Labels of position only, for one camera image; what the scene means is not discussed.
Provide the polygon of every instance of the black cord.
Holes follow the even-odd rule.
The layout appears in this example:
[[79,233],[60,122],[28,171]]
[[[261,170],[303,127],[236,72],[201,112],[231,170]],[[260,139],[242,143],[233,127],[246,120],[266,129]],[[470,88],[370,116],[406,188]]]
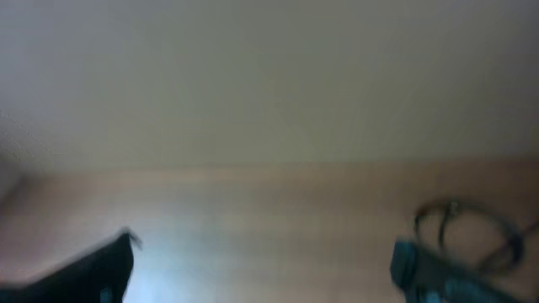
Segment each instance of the black cord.
[[539,221],[536,221],[524,231],[519,231],[512,222],[502,215],[483,207],[478,201],[463,198],[443,198],[430,201],[419,208],[414,220],[416,237],[421,242],[420,225],[423,219],[433,214],[443,215],[438,231],[438,245],[440,250],[446,253],[446,227],[464,211],[482,215],[491,220],[506,238],[504,245],[492,251],[479,262],[476,270],[482,274],[507,273],[518,266],[524,257],[524,238],[532,232],[539,231]]

